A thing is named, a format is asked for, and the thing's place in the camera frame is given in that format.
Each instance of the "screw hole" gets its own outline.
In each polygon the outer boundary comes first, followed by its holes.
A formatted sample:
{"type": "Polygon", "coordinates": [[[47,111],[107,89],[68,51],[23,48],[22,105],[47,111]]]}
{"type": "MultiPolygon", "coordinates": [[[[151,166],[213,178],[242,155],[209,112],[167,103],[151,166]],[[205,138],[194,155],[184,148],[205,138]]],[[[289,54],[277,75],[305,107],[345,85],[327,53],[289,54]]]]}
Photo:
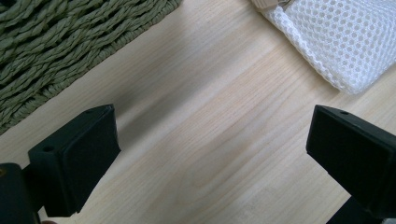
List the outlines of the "screw hole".
{"type": "Polygon", "coordinates": [[[45,152],[51,152],[51,151],[53,151],[55,149],[55,147],[44,147],[43,148],[43,151],[45,151],[45,152]]]}
{"type": "Polygon", "coordinates": [[[0,169],[0,177],[2,177],[3,175],[5,175],[7,173],[7,170],[5,169],[0,169]]]}

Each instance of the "light wood surface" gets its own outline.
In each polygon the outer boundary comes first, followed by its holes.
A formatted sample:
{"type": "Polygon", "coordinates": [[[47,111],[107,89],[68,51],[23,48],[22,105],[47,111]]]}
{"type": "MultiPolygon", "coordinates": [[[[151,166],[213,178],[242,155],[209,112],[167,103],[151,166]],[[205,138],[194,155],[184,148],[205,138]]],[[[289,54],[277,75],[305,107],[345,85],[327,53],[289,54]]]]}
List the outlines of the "light wood surface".
{"type": "Polygon", "coordinates": [[[185,0],[0,136],[0,162],[114,104],[122,152],[60,224],[325,223],[348,194],[305,153],[314,106],[396,133],[395,86],[393,66],[340,93],[248,0],[185,0]]]}

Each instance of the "white mesh fabric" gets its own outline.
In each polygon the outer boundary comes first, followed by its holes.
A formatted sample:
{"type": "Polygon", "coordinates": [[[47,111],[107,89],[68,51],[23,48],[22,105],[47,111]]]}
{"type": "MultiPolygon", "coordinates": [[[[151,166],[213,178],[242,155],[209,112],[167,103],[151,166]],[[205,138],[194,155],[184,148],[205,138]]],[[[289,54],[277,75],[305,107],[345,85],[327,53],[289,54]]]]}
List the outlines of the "white mesh fabric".
{"type": "Polygon", "coordinates": [[[295,0],[263,14],[340,91],[362,92],[396,63],[396,0],[295,0]]]}

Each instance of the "green knitted fabric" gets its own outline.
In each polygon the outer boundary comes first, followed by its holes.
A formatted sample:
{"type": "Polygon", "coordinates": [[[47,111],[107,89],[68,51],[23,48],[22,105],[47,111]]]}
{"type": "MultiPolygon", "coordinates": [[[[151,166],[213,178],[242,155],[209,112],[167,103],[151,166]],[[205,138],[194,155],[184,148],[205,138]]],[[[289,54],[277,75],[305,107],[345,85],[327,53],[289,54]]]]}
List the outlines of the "green knitted fabric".
{"type": "Polygon", "coordinates": [[[0,1],[0,134],[181,0],[0,1]]]}

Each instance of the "woven placemat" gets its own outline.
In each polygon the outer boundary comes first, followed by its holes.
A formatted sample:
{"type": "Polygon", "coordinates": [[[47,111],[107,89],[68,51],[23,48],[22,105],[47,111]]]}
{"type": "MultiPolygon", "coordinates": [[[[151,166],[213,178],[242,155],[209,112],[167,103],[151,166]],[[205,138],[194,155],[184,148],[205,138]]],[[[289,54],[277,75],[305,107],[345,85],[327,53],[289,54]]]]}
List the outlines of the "woven placemat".
{"type": "Polygon", "coordinates": [[[181,0],[0,1],[0,134],[181,0]]]}

